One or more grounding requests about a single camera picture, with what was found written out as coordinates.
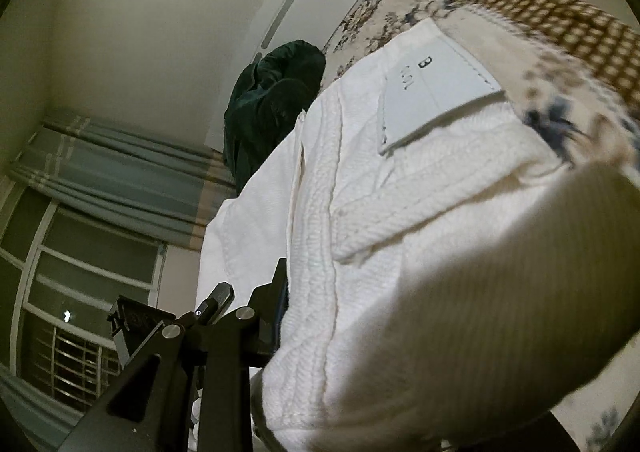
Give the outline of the floral checkered bed blanket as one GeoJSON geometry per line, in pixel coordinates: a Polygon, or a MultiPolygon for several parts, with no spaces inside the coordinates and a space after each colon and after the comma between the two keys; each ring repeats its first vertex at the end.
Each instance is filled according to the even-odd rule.
{"type": "Polygon", "coordinates": [[[639,37],[582,0],[359,0],[332,244],[355,310],[393,287],[344,393],[393,443],[570,451],[552,408],[639,333],[639,37]]]}

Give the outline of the grey green curtain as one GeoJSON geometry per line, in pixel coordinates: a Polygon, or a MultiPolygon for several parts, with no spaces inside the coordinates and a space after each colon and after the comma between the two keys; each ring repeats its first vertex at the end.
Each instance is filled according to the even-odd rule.
{"type": "Polygon", "coordinates": [[[10,177],[123,229],[190,250],[235,195],[220,152],[73,109],[56,108],[9,167],[10,177]]]}

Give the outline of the white pants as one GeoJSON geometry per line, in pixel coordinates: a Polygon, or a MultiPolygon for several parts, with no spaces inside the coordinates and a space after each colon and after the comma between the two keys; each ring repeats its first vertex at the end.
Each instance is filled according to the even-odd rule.
{"type": "Polygon", "coordinates": [[[622,99],[471,13],[364,56],[206,227],[198,294],[288,265],[265,423],[288,451],[416,451],[529,422],[639,333],[622,99]]]}

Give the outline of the dark green garment pile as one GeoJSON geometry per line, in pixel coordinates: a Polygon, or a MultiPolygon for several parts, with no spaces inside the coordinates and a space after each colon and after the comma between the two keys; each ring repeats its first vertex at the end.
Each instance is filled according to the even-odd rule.
{"type": "Polygon", "coordinates": [[[238,191],[292,131],[317,97],[326,56],[295,40],[246,66],[224,112],[224,163],[238,191]]]}

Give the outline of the window with metal grille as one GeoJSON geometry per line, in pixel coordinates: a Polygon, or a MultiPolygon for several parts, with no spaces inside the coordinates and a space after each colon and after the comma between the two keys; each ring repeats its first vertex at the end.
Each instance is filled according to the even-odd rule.
{"type": "Polygon", "coordinates": [[[107,314],[156,305],[166,246],[1,181],[1,364],[85,412],[120,372],[107,314]]]}

